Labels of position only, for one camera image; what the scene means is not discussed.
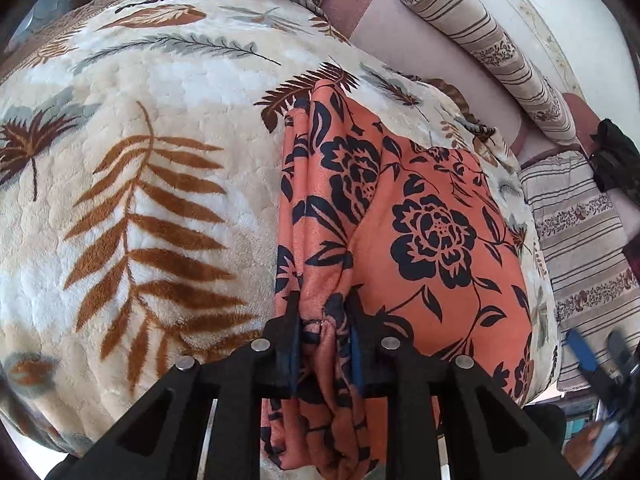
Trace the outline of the right hand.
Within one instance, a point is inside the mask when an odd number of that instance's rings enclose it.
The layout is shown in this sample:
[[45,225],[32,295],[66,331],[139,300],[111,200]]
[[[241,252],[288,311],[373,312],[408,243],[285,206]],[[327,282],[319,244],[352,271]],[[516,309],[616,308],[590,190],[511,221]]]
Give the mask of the right hand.
[[619,431],[616,420],[593,422],[568,440],[562,454],[579,478],[590,479],[612,465],[622,449]]

